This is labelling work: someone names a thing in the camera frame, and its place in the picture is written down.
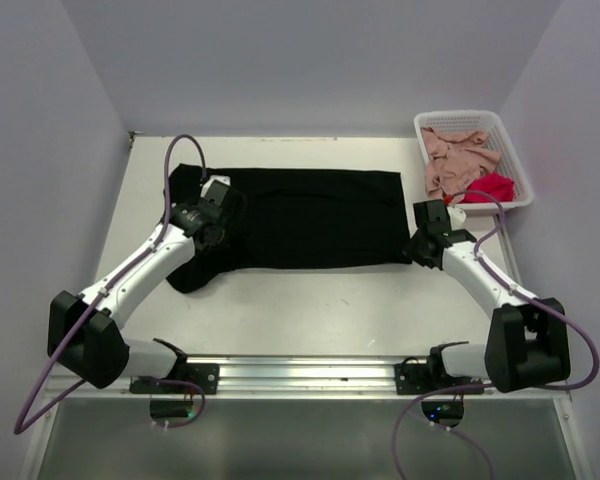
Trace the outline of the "black t shirt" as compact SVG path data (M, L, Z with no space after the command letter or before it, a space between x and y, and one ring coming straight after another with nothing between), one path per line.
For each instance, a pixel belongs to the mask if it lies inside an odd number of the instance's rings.
M167 281L188 294L240 269L408 264L401 176L367 170L215 168L245 197L236 225Z

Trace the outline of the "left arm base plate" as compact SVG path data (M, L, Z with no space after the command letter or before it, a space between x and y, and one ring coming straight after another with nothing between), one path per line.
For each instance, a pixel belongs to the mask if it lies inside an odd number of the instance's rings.
M215 395L219 379L220 366L216 363L185 363L176 366L166 379L132 379L129 392L146 395L188 395L202 391L205 395Z

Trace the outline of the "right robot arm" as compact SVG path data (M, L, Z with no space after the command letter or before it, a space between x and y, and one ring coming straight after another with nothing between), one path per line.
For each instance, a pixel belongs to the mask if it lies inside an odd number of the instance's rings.
M413 210L417 230L406 245L407 256L456 280L490 320L484 344L459 341L430 349L429 387L444 393L487 381L507 393L567 379L571 362L560 302L519 287L484 255L470 232L452 226L442 200L416 203Z

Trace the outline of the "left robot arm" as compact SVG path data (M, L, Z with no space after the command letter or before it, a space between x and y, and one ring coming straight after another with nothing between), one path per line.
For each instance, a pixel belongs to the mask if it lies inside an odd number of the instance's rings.
M108 275L78 294L59 293L50 305L50 358L99 389L121 377L152 377L165 392L181 390L188 379L184 353L159 339L127 339L124 326L177 268L225 240L245 207L245 196L228 177L213 176L196 202L171 207Z

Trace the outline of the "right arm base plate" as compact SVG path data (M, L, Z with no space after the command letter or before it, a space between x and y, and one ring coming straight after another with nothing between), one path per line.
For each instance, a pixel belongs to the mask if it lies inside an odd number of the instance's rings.
M469 377L450 377L442 375L435 377L424 363L398 363L393 365L396 394L421 395L445 388L478 385L478 393L484 391L480 381Z

